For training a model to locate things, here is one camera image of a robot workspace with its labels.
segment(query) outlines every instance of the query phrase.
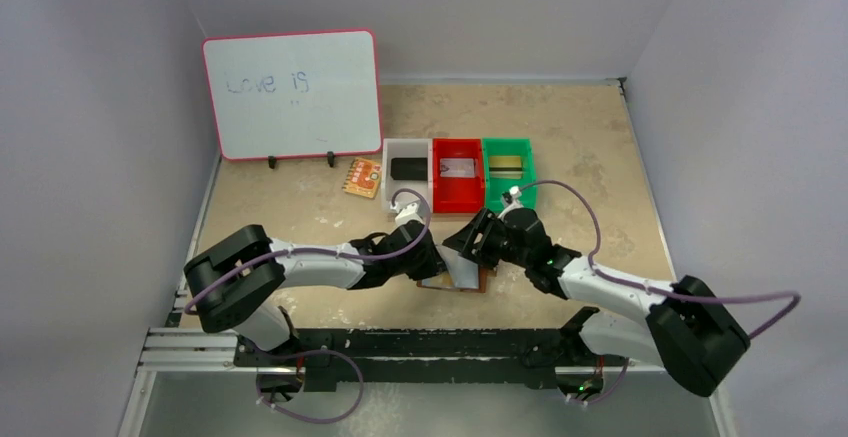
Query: green bin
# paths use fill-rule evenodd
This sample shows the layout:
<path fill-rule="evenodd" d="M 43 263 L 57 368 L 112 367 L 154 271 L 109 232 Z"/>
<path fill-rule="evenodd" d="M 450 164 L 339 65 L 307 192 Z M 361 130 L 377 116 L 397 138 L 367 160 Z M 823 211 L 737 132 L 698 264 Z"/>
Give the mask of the green bin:
<path fill-rule="evenodd" d="M 489 175 L 489 157 L 493 155 L 517 155 L 521 157 L 522 175 L 520 179 L 501 179 Z M 536 181 L 536 167 L 533 164 L 533 148 L 529 139 L 483 139 L 483 169 L 486 177 L 486 207 L 500 212 L 504 206 L 501 194 L 510 187 L 519 187 Z M 521 204 L 536 208 L 538 187 L 531 187 L 521 193 Z"/>

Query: orange circuit board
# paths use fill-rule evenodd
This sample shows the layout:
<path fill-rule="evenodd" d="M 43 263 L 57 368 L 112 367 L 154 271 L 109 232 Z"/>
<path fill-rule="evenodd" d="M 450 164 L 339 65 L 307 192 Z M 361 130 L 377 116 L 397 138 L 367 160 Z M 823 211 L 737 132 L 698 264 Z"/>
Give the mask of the orange circuit board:
<path fill-rule="evenodd" d="M 380 188 L 383 166 L 379 162 L 357 157 L 350 164 L 342 189 L 349 194 L 361 195 L 373 199 Z"/>

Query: whiteboard red frame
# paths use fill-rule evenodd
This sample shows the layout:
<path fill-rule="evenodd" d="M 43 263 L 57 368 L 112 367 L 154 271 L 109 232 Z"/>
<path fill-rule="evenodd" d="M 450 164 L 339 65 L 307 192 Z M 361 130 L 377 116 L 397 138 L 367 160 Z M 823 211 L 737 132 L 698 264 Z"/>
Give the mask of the whiteboard red frame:
<path fill-rule="evenodd" d="M 211 42 L 214 40 L 238 40 L 238 39 L 256 39 L 262 37 L 286 37 L 290 35 L 317 35 L 317 34 L 340 34 L 347 32 L 368 32 L 371 35 L 371 41 L 374 43 L 374 77 L 375 77 L 375 86 L 377 87 L 377 126 L 380 129 L 380 145 L 374 150 L 363 150 L 362 152 L 339 152 L 334 155 L 368 155 L 375 154 L 383 150 L 383 107 L 381 105 L 382 99 L 380 98 L 380 66 L 377 63 L 377 36 L 374 35 L 374 32 L 371 29 L 367 28 L 353 28 L 353 29 L 332 29 L 332 30 L 315 30 L 315 31 L 307 31 L 307 32 L 286 32 L 279 34 L 253 34 L 253 35 L 233 35 L 233 36 L 224 36 L 224 37 L 207 37 L 203 39 L 203 43 L 200 45 L 200 53 L 204 56 L 203 58 L 203 70 L 206 72 L 206 86 L 209 89 L 209 100 L 212 102 L 212 113 L 215 115 L 215 133 L 218 134 L 218 149 L 221 151 L 221 156 L 231 162 L 240 162 L 240 161 L 252 161 L 252 160 L 266 160 L 270 156 L 266 157 L 245 157 L 239 159 L 231 159 L 224 154 L 224 146 L 221 143 L 221 129 L 218 127 L 218 113 L 215 110 L 215 100 L 212 98 L 212 81 L 209 79 L 209 67 L 206 65 L 206 57 L 204 52 L 204 47 L 207 42 Z M 304 159 L 309 157 L 326 157 L 327 154 L 303 154 L 303 155 L 275 155 L 274 157 L 277 159 Z"/>

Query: metal frame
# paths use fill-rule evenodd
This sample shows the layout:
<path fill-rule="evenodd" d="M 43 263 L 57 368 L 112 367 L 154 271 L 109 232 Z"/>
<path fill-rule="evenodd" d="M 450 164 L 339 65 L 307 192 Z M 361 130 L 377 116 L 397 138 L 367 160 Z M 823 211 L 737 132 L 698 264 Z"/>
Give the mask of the metal frame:
<path fill-rule="evenodd" d="M 633 139 L 638 150 L 639 142 L 636 140 L 636 135 L 633 132 L 632 122 L 629 118 L 629 108 L 627 106 L 627 101 L 624 98 L 621 83 L 616 80 L 607 80 L 602 82 L 595 81 L 594 83 L 598 85 L 618 86 L 621 94 L 621 101 L 624 104 L 625 111 L 628 113 L 628 122 L 631 125 L 631 133 L 633 134 Z M 647 182 L 647 173 L 644 162 L 641 162 L 641 165 L 642 174 Z M 214 191 L 220 166 L 221 154 L 218 152 L 214 159 L 209 175 L 209 181 L 206 186 L 206 192 L 200 205 L 194 231 L 192 232 L 186 261 L 190 260 L 196 253 L 200 235 L 206 222 L 209 199 Z M 648 194 L 651 198 L 651 204 L 654 207 L 654 215 L 656 217 L 657 225 L 659 226 L 660 238 L 662 239 L 663 249 L 665 250 L 666 258 L 668 259 L 668 265 L 671 268 L 672 273 L 674 273 L 674 265 L 671 261 L 671 254 L 668 250 L 665 234 L 662 229 L 662 223 L 660 222 L 659 213 L 657 211 L 656 202 L 654 201 L 654 195 L 651 191 L 650 185 L 648 186 Z M 182 312 L 189 299 L 190 296 L 185 276 L 180 274 L 172 312 Z M 206 334 L 201 329 L 150 329 L 145 339 L 144 349 L 142 350 L 142 354 L 139 358 L 135 379 L 133 381 L 132 390 L 130 391 L 127 408 L 124 412 L 118 436 L 137 437 L 140 435 L 144 418 L 147 413 L 148 404 L 150 403 L 150 396 L 156 382 L 156 376 L 159 372 L 258 372 L 259 369 L 255 367 L 235 367 L 233 365 L 232 360 L 235 356 L 236 345 L 236 334 L 232 331 L 223 332 L 217 335 L 210 335 Z M 589 367 L 557 367 L 556 373 L 557 375 L 586 374 L 592 373 L 593 370 L 593 368 Z M 610 372 L 616 372 L 619 370 L 620 367 L 607 368 L 607 371 Z M 295 373 L 295 369 L 293 367 L 263 367 L 261 371 L 263 373 L 284 375 Z M 665 373 L 665 370 L 661 367 L 631 363 L 631 366 L 628 368 L 628 372 Z M 719 435 L 721 437 L 737 437 L 738 431 L 733 419 L 730 397 L 724 384 L 718 387 L 715 393 L 709 398 L 709 402 L 710 408 L 715 417 L 716 429 L 718 430 Z"/>

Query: white connector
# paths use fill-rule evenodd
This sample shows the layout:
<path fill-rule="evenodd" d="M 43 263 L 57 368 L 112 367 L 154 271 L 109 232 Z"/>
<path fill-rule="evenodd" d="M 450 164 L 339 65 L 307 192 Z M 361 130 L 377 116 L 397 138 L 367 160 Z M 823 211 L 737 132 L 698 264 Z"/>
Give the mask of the white connector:
<path fill-rule="evenodd" d="M 403 206 L 403 208 L 398 212 L 398 215 L 395 216 L 395 225 L 400 227 L 411 220 L 417 220 L 418 222 L 424 223 L 424 218 L 419 213 L 420 208 L 421 206 L 418 205 L 418 201 Z"/>
<path fill-rule="evenodd" d="M 521 189 L 517 185 L 513 185 L 509 188 L 509 200 L 507 200 L 504 196 L 501 196 L 501 203 L 504 205 L 504 210 L 498 214 L 498 219 L 503 219 L 503 217 L 510 211 L 524 207 L 521 205 L 521 201 L 518 200 L 519 197 L 521 197 Z"/>

